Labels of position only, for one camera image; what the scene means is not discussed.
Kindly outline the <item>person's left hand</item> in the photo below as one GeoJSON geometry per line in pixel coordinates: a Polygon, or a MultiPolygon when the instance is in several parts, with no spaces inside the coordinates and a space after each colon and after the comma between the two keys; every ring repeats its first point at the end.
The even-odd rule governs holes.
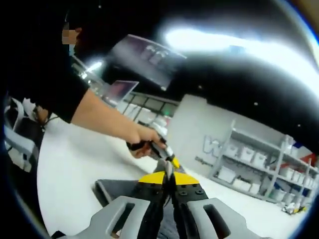
{"type": "Polygon", "coordinates": [[[154,142],[160,148],[166,148],[166,144],[161,141],[159,134],[154,129],[138,123],[134,125],[126,139],[130,154],[136,159],[151,155],[150,142],[154,142]]]}

